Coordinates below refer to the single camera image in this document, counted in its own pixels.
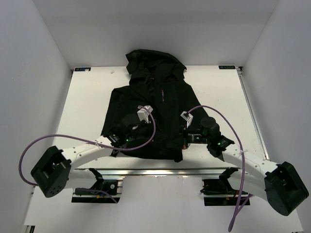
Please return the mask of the black jacket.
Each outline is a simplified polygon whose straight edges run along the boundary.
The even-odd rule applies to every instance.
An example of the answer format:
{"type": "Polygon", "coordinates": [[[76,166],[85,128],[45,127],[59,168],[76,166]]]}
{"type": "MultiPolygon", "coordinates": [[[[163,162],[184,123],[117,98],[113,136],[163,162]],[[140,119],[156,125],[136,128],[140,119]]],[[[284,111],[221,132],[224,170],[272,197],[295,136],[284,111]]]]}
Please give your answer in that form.
{"type": "Polygon", "coordinates": [[[129,84],[111,92],[102,136],[121,132],[125,122],[138,120],[139,105],[150,105],[156,122],[153,141],[124,154],[143,159],[182,161],[181,126],[185,120],[181,113],[193,110],[191,131],[200,129],[201,119],[208,116],[192,87],[184,80],[187,68],[174,56],[154,50],[134,50],[126,58],[129,84]]]}

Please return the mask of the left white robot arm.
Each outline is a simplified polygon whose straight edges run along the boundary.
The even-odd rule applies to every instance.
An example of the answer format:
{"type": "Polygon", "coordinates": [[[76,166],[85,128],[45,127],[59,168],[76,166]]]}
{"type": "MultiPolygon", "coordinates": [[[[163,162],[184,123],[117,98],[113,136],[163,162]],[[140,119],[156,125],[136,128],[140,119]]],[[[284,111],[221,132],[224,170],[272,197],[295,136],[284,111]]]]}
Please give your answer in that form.
{"type": "Polygon", "coordinates": [[[155,134],[147,137],[136,147],[129,147],[132,135],[113,134],[100,136],[90,141],[81,139],[83,144],[67,149],[49,147],[31,170],[31,176],[47,198],[54,197],[64,189],[77,189],[93,194],[104,193],[104,178],[95,168],[79,170],[79,167],[93,160],[112,155],[114,152],[130,152],[144,148],[153,140],[155,134]]]}

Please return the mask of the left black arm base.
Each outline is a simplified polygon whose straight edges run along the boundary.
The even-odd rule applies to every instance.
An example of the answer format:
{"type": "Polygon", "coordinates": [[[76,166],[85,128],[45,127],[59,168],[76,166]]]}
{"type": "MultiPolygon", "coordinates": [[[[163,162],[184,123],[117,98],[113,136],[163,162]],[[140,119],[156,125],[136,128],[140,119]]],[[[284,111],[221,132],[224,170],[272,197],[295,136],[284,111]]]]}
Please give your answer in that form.
{"type": "Polygon", "coordinates": [[[103,176],[91,191],[74,189],[72,203],[117,204],[122,194],[123,177],[103,176]]]}

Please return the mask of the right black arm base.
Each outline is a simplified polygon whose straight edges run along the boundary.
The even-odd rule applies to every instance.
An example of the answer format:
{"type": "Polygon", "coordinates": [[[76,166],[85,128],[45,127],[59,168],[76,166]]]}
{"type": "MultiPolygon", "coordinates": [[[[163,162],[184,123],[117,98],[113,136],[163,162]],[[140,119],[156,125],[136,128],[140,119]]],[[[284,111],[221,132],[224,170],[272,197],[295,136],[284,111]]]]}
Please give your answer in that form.
{"type": "Polygon", "coordinates": [[[219,179],[202,180],[204,206],[235,206],[238,200],[238,190],[229,188],[219,179]]]}

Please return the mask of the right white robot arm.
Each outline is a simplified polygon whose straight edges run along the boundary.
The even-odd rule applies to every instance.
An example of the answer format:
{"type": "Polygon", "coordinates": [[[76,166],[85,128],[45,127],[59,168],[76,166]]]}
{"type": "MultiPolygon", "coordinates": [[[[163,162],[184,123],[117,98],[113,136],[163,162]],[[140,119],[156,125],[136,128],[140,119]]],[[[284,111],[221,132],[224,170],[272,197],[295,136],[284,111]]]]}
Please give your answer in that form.
{"type": "Polygon", "coordinates": [[[202,118],[201,127],[194,132],[189,130],[193,116],[183,112],[181,117],[187,122],[183,128],[185,148],[189,144],[205,144],[213,157],[233,165],[219,176],[219,187],[224,193],[239,189],[243,182],[244,192],[267,201],[283,216],[288,216],[309,197],[306,186],[292,164],[277,164],[241,150],[234,141],[221,134],[219,125],[212,117],[202,118]]]}

